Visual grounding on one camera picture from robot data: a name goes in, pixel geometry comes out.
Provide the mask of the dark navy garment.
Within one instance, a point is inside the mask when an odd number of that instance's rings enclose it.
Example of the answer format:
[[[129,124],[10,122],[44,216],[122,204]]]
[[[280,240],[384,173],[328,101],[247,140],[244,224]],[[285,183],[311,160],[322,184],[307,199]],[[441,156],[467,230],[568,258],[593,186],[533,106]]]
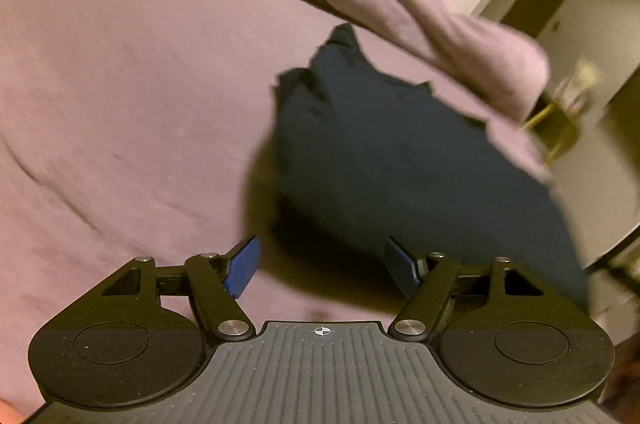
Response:
[[[274,68],[269,90],[242,225],[275,276],[307,286],[319,269],[373,286],[397,242],[417,258],[512,258],[588,307],[550,170],[517,128],[452,108],[437,75],[411,83],[377,68],[347,23],[306,63]]]

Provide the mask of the purple bed sheet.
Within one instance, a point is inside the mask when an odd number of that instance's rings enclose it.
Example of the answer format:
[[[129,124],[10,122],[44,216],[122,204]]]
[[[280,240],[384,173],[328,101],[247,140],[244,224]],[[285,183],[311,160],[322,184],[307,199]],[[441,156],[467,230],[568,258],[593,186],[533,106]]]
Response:
[[[124,262],[262,239],[256,322],[388,320],[375,266],[273,242],[277,76],[340,18],[304,0],[1,0],[1,398],[42,399],[35,332]]]

